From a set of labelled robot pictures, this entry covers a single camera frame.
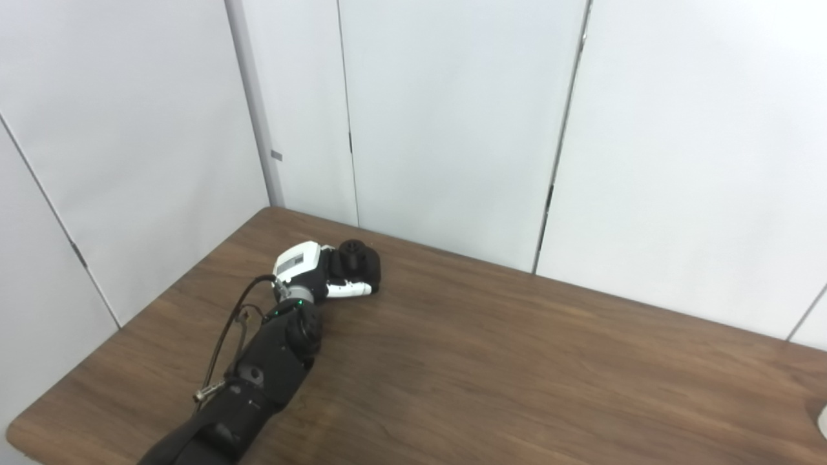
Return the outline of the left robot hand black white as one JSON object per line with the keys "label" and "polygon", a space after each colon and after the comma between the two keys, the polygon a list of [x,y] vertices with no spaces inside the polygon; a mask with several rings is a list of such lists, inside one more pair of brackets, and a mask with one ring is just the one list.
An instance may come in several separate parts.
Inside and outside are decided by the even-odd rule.
{"label": "left robot hand black white", "polygon": [[378,252],[360,240],[339,247],[302,242],[280,254],[274,264],[277,302],[307,300],[319,304],[327,298],[374,295],[381,284]]}

